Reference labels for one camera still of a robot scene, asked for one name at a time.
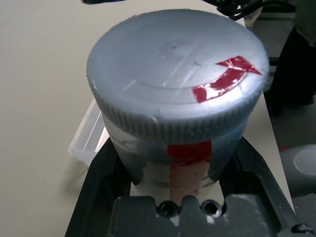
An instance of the white table surface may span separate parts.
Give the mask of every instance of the white table surface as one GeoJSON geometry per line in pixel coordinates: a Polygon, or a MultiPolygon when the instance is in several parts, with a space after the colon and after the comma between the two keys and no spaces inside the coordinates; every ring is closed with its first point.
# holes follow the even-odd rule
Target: white table surface
{"type": "MultiPolygon", "coordinates": [[[[86,173],[67,149],[92,99],[88,54],[114,24],[166,8],[218,13],[201,0],[0,1],[0,236],[64,236],[86,173]]],[[[263,98],[245,137],[291,202],[263,98]]]]}

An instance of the plastic jar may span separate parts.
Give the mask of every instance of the plastic jar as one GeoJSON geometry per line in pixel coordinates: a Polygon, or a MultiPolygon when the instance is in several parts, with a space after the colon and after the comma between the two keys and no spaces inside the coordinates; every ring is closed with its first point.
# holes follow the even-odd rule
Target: plastic jar
{"type": "Polygon", "coordinates": [[[131,17],[91,51],[87,77],[141,195],[202,199],[229,161],[269,72],[262,43],[222,16],[131,17]]]}

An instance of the jar lid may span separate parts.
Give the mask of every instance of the jar lid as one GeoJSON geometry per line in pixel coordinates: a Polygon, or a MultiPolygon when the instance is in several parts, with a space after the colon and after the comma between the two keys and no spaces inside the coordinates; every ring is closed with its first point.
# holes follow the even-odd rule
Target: jar lid
{"type": "Polygon", "coordinates": [[[93,47],[87,77],[103,114],[132,135],[186,142],[247,119],[269,72],[259,39],[212,13],[131,17],[93,47]]]}

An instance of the red tape strip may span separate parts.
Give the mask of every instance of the red tape strip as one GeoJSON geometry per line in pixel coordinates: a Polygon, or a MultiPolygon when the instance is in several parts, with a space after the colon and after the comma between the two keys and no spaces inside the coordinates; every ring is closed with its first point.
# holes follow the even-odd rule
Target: red tape strip
{"type": "Polygon", "coordinates": [[[168,145],[168,154],[175,158],[170,166],[170,199],[176,204],[186,195],[198,194],[212,156],[212,143],[168,145]]]}
{"type": "Polygon", "coordinates": [[[216,64],[227,67],[227,70],[216,81],[192,88],[193,94],[199,103],[219,97],[232,90],[246,73],[261,75],[261,73],[242,56],[230,58],[216,64]]]}

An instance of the plastic tray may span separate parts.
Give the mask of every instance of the plastic tray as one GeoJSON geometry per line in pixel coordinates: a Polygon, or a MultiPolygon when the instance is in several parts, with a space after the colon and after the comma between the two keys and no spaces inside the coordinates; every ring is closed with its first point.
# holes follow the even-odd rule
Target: plastic tray
{"type": "Polygon", "coordinates": [[[68,152],[89,167],[108,137],[109,134],[105,129],[102,113],[93,99],[68,148],[68,152]]]}

